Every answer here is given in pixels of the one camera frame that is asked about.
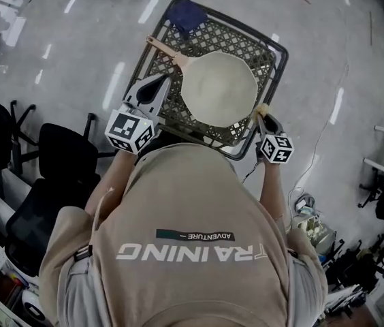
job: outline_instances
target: cable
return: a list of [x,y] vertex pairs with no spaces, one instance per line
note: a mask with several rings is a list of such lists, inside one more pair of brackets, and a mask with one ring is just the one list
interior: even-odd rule
[[[348,36],[347,36],[347,19],[345,17],[345,13],[339,7],[338,7],[338,10],[342,14],[343,22],[345,24],[345,64],[343,66],[342,75],[340,76],[339,82],[338,82],[338,84],[337,84],[337,86],[336,86],[336,88],[334,90],[334,103],[336,103],[336,99],[337,99],[337,89],[340,87],[340,85],[342,84],[343,80],[346,79],[346,77],[348,76],[348,73],[349,73],[349,63],[348,63],[348,53],[347,53],[347,41],[348,41]],[[289,193],[287,194],[287,206],[289,207],[289,210],[290,210],[290,213],[291,213],[291,221],[290,221],[290,224],[289,224],[289,228],[292,227],[293,217],[294,217],[294,214],[293,214],[293,211],[292,211],[292,207],[291,207],[291,195],[292,195],[292,193],[296,189],[301,189],[302,193],[304,193],[304,189],[301,188],[301,187],[296,187],[296,185],[300,182],[301,178],[303,176],[305,176],[306,173],[313,167],[313,163],[315,161],[315,155],[316,155],[317,147],[319,145],[319,142],[321,141],[322,134],[324,133],[325,129],[328,126],[328,123],[330,122],[330,119],[331,119],[333,111],[334,111],[334,108],[330,112],[330,115],[328,116],[327,121],[325,122],[325,125],[322,127],[321,133],[319,134],[319,137],[317,138],[317,141],[316,141],[316,144],[315,144],[315,149],[313,150],[312,161],[311,161],[309,167],[304,171],[303,174],[301,174],[301,176],[297,179],[295,185],[293,186],[292,190],[289,191]]]
[[258,167],[258,165],[260,164],[260,162],[256,162],[253,169],[245,176],[244,180],[242,181],[242,184],[245,183],[246,179],[252,175],[252,173],[254,173],[255,169]]

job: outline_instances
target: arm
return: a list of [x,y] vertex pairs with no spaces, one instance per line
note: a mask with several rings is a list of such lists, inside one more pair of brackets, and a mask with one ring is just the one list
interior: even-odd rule
[[264,159],[265,178],[261,190],[260,203],[273,220],[280,219],[286,211],[283,189],[281,188],[280,166]]
[[112,165],[92,192],[85,210],[77,207],[64,207],[59,212],[39,270],[39,300],[47,318],[54,325],[59,323],[57,294],[61,269],[77,250],[89,244],[97,206],[110,188],[113,188],[114,191],[105,197],[100,219],[107,218],[120,204],[133,170],[134,161],[135,155],[118,152]]
[[100,199],[107,194],[100,209],[100,219],[106,219],[109,214],[121,203],[129,177],[134,168],[136,156],[119,151],[108,171],[92,192],[84,210],[92,217],[95,216]]

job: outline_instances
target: frying pan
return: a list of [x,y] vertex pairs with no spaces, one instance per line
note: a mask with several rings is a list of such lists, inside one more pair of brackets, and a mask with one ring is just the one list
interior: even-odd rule
[[148,36],[146,41],[180,67],[183,73],[181,95],[198,121],[229,127],[253,111],[258,86],[242,59],[220,51],[187,57],[153,36]]

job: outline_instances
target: white cable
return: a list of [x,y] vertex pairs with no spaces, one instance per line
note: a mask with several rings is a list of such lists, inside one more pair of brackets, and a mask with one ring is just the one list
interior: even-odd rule
[[[340,76],[340,80],[334,90],[334,103],[336,103],[336,98],[337,98],[337,89],[340,87],[340,85],[342,84],[343,80],[347,78],[348,76],[348,73],[349,73],[349,62],[348,62],[348,53],[347,53],[347,19],[345,17],[345,13],[338,7],[338,10],[340,11],[340,13],[342,14],[342,17],[343,17],[343,22],[345,24],[345,64],[344,64],[344,67],[343,67],[343,71],[342,71],[342,75]],[[321,130],[321,133],[319,134],[319,137],[317,138],[317,141],[316,141],[316,144],[315,144],[315,149],[313,151],[313,155],[312,155],[312,161],[309,165],[309,167],[304,171],[303,174],[301,174],[301,176],[297,179],[297,181],[295,182],[295,185],[293,186],[292,190],[289,191],[289,193],[287,194],[287,206],[289,207],[289,210],[290,210],[290,215],[291,215],[291,221],[290,221],[290,225],[289,227],[291,228],[292,227],[292,222],[293,222],[293,217],[294,217],[294,214],[293,214],[293,211],[292,211],[292,207],[291,207],[291,195],[292,193],[296,190],[296,189],[301,189],[302,190],[302,193],[304,193],[304,189],[302,189],[301,187],[296,187],[296,185],[298,184],[298,182],[301,180],[301,178],[312,168],[313,166],[313,162],[315,160],[315,155],[316,155],[316,151],[317,151],[317,147],[319,145],[319,142],[321,141],[321,138],[322,138],[322,134],[324,133],[325,129],[327,128],[328,126],[328,123],[330,122],[330,118],[333,114],[333,110],[330,112],[330,115],[328,115],[328,118],[327,118],[327,121],[325,122],[325,125],[323,126],[322,130]]]

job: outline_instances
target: wire rack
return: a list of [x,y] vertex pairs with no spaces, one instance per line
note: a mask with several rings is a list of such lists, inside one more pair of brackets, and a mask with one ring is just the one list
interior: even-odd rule
[[[243,59],[258,84],[258,103],[269,104],[286,66],[288,53],[284,47],[258,31],[220,12],[200,5],[208,19],[191,31],[188,38],[166,18],[170,8],[180,0],[171,1],[152,36],[189,57],[200,57],[212,51],[222,51]],[[209,146],[234,160],[242,159],[254,135],[256,126],[245,118],[230,127],[215,127],[196,120],[181,97],[182,72],[164,53],[146,45],[126,90],[139,80],[155,74],[169,74],[172,85],[159,116],[160,128],[186,141]]]

